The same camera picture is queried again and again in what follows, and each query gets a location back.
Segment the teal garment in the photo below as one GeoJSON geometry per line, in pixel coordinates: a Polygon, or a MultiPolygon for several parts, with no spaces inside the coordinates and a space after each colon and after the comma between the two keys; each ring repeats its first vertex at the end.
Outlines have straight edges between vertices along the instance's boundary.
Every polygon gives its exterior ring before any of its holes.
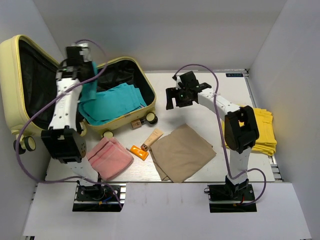
{"type": "Polygon", "coordinates": [[[146,84],[133,61],[110,64],[99,78],[83,85],[78,111],[90,125],[104,125],[146,107],[146,84]]]}

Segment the beige garment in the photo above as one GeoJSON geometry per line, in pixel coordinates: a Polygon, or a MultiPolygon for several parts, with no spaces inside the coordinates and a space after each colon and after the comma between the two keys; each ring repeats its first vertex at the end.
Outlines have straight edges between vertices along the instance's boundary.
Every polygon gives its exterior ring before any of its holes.
{"type": "Polygon", "coordinates": [[[215,156],[213,146],[187,124],[157,140],[149,149],[162,181],[182,183],[215,156]]]}

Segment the pink towel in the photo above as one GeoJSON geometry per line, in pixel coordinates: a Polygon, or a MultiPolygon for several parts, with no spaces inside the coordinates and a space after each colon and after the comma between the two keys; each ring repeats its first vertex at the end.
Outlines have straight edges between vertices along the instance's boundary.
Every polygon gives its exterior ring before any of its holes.
{"type": "Polygon", "coordinates": [[[111,181],[134,161],[134,157],[115,137],[103,137],[86,154],[86,157],[92,168],[104,181],[111,181]]]}

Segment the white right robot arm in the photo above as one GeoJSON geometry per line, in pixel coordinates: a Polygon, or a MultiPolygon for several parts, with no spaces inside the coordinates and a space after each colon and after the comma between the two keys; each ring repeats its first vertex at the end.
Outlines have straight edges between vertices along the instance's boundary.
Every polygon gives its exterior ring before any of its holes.
{"type": "Polygon", "coordinates": [[[193,71],[174,75],[175,87],[166,89],[166,109],[187,107],[197,103],[215,113],[225,154],[227,175],[226,195],[236,200],[248,186],[250,153],[259,138],[259,129],[252,107],[236,105],[218,93],[208,83],[199,83],[193,71]]]}

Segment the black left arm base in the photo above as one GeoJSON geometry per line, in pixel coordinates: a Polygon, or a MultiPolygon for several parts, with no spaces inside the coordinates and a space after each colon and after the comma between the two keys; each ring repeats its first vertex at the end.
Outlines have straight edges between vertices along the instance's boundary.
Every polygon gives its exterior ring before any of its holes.
{"type": "Polygon", "coordinates": [[[126,184],[111,184],[113,190],[106,185],[77,185],[72,211],[115,213],[120,212],[125,203],[126,184]]]}

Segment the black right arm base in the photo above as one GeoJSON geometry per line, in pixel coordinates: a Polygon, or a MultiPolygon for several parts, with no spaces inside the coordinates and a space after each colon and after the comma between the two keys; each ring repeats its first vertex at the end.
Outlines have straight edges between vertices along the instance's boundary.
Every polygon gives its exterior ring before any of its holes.
{"type": "Polygon", "coordinates": [[[247,188],[233,193],[226,184],[208,185],[203,192],[208,195],[210,213],[254,213],[257,212],[254,190],[251,184],[247,188]]]}

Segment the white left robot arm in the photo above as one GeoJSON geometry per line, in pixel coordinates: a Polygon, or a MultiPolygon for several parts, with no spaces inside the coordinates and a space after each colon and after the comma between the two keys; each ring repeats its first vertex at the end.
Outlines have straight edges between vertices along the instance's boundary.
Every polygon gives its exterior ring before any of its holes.
{"type": "Polygon", "coordinates": [[[95,76],[95,70],[87,43],[75,43],[66,47],[67,58],[56,72],[58,100],[47,130],[41,132],[41,139],[53,159],[68,166],[81,177],[97,181],[98,173],[86,158],[87,145],[81,136],[82,127],[78,116],[78,102],[82,92],[80,83],[95,76]]]}

